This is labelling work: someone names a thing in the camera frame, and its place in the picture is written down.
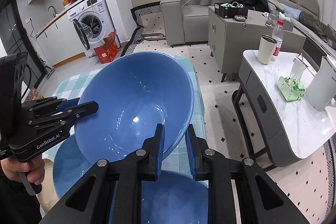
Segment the left hand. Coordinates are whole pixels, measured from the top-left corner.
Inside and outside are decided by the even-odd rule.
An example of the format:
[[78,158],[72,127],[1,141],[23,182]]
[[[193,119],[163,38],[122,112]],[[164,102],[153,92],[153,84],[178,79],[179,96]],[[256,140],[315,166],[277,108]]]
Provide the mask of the left hand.
[[1,160],[1,167],[5,176],[12,181],[21,182],[18,173],[29,173],[27,180],[30,183],[39,185],[45,178],[45,162],[39,155],[29,162],[19,162],[11,156]]

